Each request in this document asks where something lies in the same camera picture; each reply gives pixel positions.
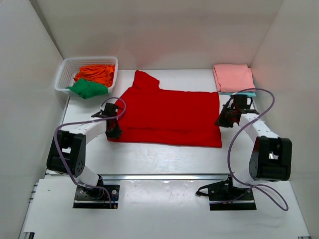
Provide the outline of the red t shirt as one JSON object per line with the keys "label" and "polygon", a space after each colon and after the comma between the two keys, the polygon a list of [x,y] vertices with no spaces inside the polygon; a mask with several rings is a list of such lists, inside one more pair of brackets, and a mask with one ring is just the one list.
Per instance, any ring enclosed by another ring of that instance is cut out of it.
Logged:
{"label": "red t shirt", "polygon": [[217,92],[164,90],[160,81],[137,70],[134,81],[116,101],[125,109],[116,142],[160,143],[221,148]]}

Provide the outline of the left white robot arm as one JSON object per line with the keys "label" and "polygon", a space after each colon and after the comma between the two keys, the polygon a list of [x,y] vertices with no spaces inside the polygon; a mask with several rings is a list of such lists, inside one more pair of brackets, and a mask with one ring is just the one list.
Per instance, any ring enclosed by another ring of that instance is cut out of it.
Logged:
{"label": "left white robot arm", "polygon": [[120,133],[117,117],[91,118],[57,127],[47,159],[47,169],[67,175],[74,184],[100,188],[100,176],[86,166],[86,146],[101,134]]}

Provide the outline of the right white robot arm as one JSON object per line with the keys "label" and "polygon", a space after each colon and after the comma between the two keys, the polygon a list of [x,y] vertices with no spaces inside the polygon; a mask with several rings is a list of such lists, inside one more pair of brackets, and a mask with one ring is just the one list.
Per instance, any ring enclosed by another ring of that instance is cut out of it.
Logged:
{"label": "right white robot arm", "polygon": [[[220,127],[240,126],[230,142],[227,152],[227,166],[232,184],[236,188],[252,188],[267,182],[287,181],[291,175],[292,142],[278,136],[260,119],[256,110],[235,104],[223,105],[215,122]],[[245,131],[254,143],[246,169],[234,173],[231,169],[231,150],[235,139]]]}

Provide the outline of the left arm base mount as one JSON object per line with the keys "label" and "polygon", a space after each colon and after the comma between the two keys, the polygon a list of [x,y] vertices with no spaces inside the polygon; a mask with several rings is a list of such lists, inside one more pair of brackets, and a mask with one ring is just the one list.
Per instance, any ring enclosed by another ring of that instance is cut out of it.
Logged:
{"label": "left arm base mount", "polygon": [[75,209],[117,209],[119,206],[120,181],[100,181],[103,189],[89,189],[77,186],[73,201]]}

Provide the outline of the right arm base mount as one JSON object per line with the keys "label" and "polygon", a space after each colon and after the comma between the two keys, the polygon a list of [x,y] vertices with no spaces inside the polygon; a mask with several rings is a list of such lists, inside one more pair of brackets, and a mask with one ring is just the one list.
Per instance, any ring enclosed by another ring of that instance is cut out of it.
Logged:
{"label": "right arm base mount", "polygon": [[210,211],[257,210],[253,192],[248,188],[235,187],[231,176],[226,180],[201,186],[195,194],[208,197]]}

